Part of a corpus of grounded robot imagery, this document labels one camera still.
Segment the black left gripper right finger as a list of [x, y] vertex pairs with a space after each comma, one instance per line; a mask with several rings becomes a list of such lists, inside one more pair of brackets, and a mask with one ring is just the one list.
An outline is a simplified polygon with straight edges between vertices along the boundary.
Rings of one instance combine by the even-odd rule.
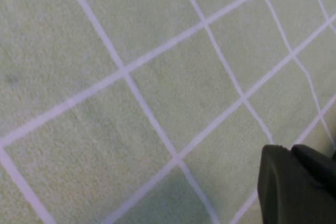
[[328, 157], [303, 144], [294, 145], [291, 152], [327, 190], [335, 190], [335, 152]]

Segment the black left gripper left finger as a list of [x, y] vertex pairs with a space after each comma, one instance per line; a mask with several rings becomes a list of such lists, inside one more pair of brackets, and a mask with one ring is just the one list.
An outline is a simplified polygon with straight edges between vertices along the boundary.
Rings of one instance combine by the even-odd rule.
[[265, 145], [258, 198], [263, 223], [335, 223], [335, 190], [327, 190], [291, 149]]

